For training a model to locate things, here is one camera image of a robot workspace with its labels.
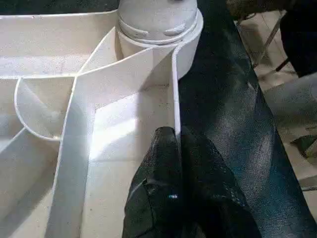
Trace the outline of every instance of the white cylinder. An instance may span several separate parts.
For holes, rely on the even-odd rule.
[[[196,0],[121,0],[119,24],[133,40],[169,44],[181,40],[197,23]]]

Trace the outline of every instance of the white plastic tray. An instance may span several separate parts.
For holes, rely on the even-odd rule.
[[[156,128],[180,133],[181,42],[137,43],[117,12],[0,17],[0,238],[121,237]]]

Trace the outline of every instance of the chair leg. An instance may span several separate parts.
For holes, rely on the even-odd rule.
[[[283,63],[281,63],[281,64],[279,65],[279,67],[277,67],[277,68],[275,69],[275,71],[276,71],[276,72],[279,72],[279,71],[280,71],[281,69],[283,69],[284,66],[286,66],[288,63],[289,63],[289,58],[287,58],[286,60],[284,60]]]

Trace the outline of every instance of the cylindrical container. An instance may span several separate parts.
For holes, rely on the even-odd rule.
[[[119,24],[133,40],[163,45],[181,40],[197,23],[196,0],[121,0]]]

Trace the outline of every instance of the compartment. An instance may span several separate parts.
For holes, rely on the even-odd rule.
[[[54,144],[33,136],[26,129],[22,129],[1,151],[0,221],[13,210],[54,160],[56,162],[56,158]]]
[[[55,166],[54,159],[8,215],[0,221],[1,238],[44,237],[52,204]]]
[[[0,152],[23,128],[14,110],[16,79],[0,78]]]
[[[128,187],[154,131],[180,127],[171,67],[161,68],[165,60],[171,62],[173,49],[148,48],[78,75],[47,237],[121,235]],[[159,69],[161,75],[155,77]]]
[[[116,11],[1,16],[0,76],[77,73],[116,23]]]
[[[15,110],[35,136],[59,141],[74,77],[20,78],[14,93]]]

